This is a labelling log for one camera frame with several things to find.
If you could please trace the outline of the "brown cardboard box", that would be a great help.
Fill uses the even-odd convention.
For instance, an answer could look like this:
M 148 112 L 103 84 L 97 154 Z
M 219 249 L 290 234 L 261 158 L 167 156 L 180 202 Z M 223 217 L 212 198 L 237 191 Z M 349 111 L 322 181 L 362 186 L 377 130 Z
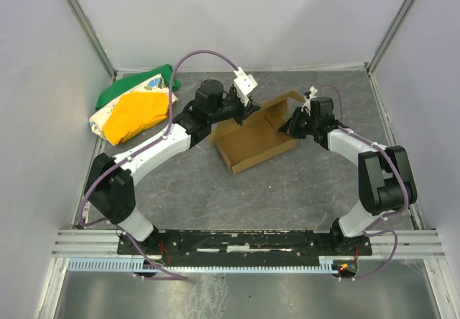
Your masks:
M 297 146 L 298 140 L 280 133 L 286 122 L 288 104 L 303 104 L 304 98 L 296 91 L 264 102 L 240 126 L 233 119 L 222 121 L 208 137 L 232 174 L 258 165 Z

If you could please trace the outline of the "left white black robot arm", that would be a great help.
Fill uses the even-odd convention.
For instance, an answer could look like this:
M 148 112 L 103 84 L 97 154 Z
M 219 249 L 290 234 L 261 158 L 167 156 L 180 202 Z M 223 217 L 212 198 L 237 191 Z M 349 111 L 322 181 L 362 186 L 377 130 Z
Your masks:
M 233 119 L 237 124 L 259 110 L 251 97 L 257 82 L 237 76 L 228 91 L 221 82 L 205 80 L 195 98 L 157 135 L 113 157 L 98 155 L 91 166 L 84 201 L 136 241 L 153 236 L 157 228 L 137 208 L 135 187 L 149 172 L 185 152 L 211 133 L 213 124 Z

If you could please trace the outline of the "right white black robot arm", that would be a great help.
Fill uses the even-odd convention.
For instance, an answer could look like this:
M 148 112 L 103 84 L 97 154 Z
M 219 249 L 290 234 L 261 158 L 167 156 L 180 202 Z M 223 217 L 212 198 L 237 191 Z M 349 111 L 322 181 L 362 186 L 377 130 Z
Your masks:
M 418 190 L 405 148 L 359 136 L 335 117 L 333 109 L 331 98 L 311 98 L 278 131 L 294 139 L 312 136 L 324 149 L 357 166 L 359 201 L 330 229 L 331 245 L 337 248 L 405 212 L 418 199 Z

